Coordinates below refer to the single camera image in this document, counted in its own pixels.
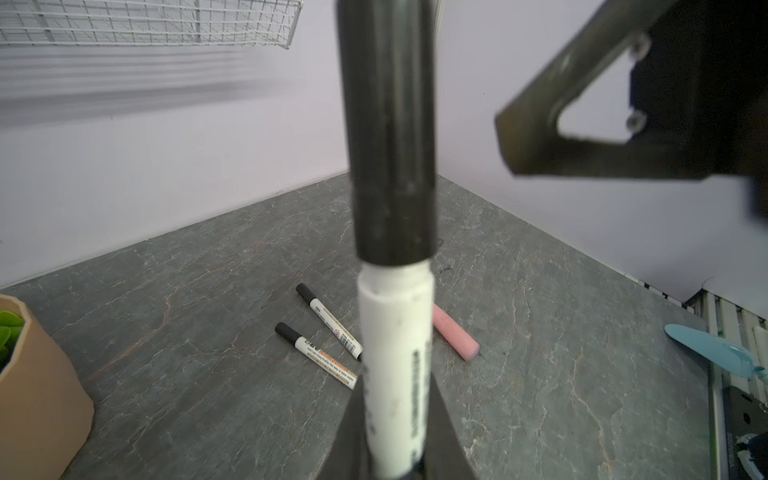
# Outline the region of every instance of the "pink object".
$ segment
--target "pink object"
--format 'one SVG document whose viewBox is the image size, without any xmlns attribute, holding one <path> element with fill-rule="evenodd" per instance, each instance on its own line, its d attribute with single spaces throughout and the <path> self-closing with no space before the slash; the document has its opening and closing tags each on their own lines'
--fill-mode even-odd
<svg viewBox="0 0 768 480">
<path fill-rule="evenodd" d="M 442 308 L 434 305 L 432 309 L 432 322 L 435 328 L 448 340 L 448 343 L 456 349 L 465 361 L 474 359 L 480 352 L 480 344 L 469 336 L 462 327 L 445 313 Z"/>
</svg>

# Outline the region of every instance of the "marble surface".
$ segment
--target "marble surface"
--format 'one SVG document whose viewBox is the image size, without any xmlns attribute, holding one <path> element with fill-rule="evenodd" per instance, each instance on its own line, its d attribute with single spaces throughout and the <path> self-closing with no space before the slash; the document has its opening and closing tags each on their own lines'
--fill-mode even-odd
<svg viewBox="0 0 768 480">
<path fill-rule="evenodd" d="M 3 291 L 24 300 L 96 404 L 64 479 L 312 478 L 350 391 L 273 329 L 360 364 L 294 288 L 359 335 L 346 176 Z M 707 373 L 664 335 L 700 319 L 439 181 L 433 371 L 481 479 L 705 478 Z"/>
</svg>

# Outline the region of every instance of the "flower pot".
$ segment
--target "flower pot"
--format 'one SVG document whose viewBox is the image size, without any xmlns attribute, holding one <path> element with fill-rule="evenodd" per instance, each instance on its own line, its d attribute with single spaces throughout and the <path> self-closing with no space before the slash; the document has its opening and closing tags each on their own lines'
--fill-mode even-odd
<svg viewBox="0 0 768 480">
<path fill-rule="evenodd" d="M 0 295 L 0 310 L 25 321 L 11 361 L 0 372 L 0 477 L 55 480 L 85 443 L 94 404 L 27 306 Z"/>
</svg>

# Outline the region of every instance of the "metal grid shelf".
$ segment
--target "metal grid shelf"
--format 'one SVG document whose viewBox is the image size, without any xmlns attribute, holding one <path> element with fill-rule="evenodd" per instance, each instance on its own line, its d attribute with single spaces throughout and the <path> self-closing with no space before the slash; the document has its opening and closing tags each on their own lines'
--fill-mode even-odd
<svg viewBox="0 0 768 480">
<path fill-rule="evenodd" d="M 0 47 L 290 46 L 303 0 L 0 0 Z"/>
</svg>

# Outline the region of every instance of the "green leaf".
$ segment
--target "green leaf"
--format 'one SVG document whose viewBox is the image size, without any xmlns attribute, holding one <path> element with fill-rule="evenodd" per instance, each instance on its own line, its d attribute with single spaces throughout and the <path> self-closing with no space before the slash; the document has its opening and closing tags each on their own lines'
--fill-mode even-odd
<svg viewBox="0 0 768 480">
<path fill-rule="evenodd" d="M 10 326 L 9 328 L 11 329 L 11 336 L 8 338 L 8 341 L 5 342 L 5 346 L 13 350 L 13 347 L 16 346 L 16 342 L 18 342 L 18 337 L 22 334 L 22 330 L 24 329 L 24 327 Z"/>
<path fill-rule="evenodd" d="M 0 312 L 0 326 L 24 326 L 24 319 L 13 312 L 2 310 Z"/>
<path fill-rule="evenodd" d="M 5 342 L 11 338 L 11 329 L 7 326 L 0 326 L 0 346 L 5 346 Z"/>
<path fill-rule="evenodd" d="M 4 346 L 0 346 L 0 370 L 5 366 L 8 359 L 11 358 L 11 350 Z"/>
</svg>

